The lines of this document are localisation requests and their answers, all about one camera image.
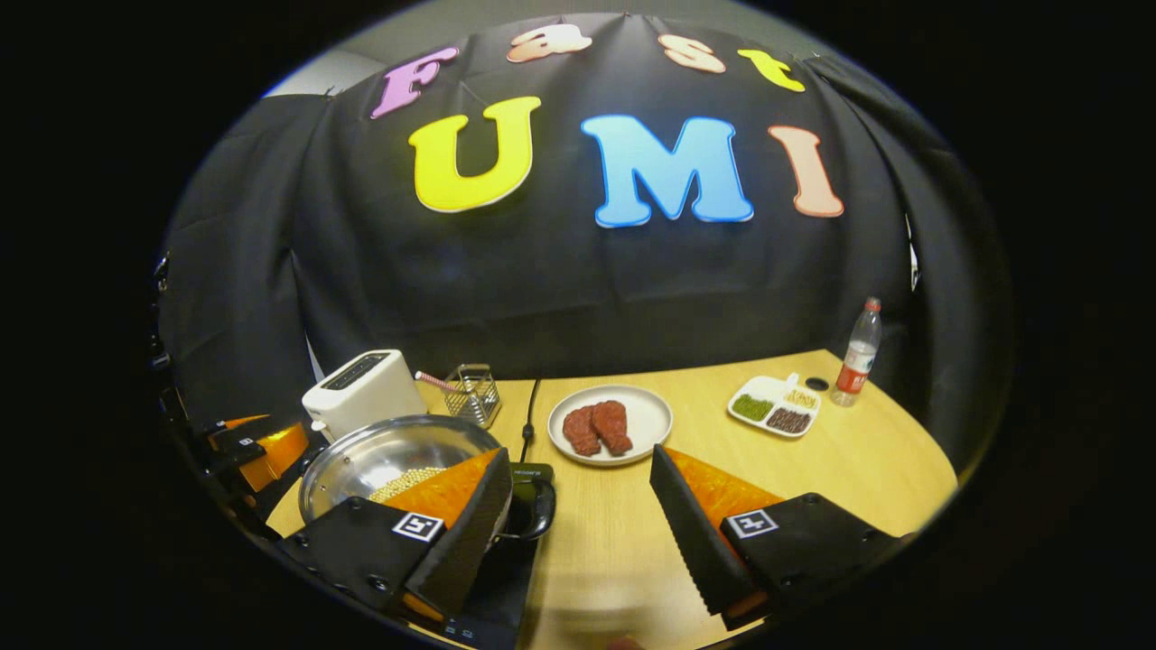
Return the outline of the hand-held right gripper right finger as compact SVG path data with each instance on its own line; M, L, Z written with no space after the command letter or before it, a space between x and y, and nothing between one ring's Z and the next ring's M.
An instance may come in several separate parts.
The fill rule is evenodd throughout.
M796 616L901 546L818 493L777 497L665 445L649 485L702 601L729 630Z

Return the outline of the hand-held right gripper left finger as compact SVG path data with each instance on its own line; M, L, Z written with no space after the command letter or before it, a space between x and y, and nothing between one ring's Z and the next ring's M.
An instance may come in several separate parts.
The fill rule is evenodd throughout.
M321 486L298 482L275 510L284 535L277 547L363 608L438 627L464 610L512 494L504 448L438 470L384 502L323 505Z

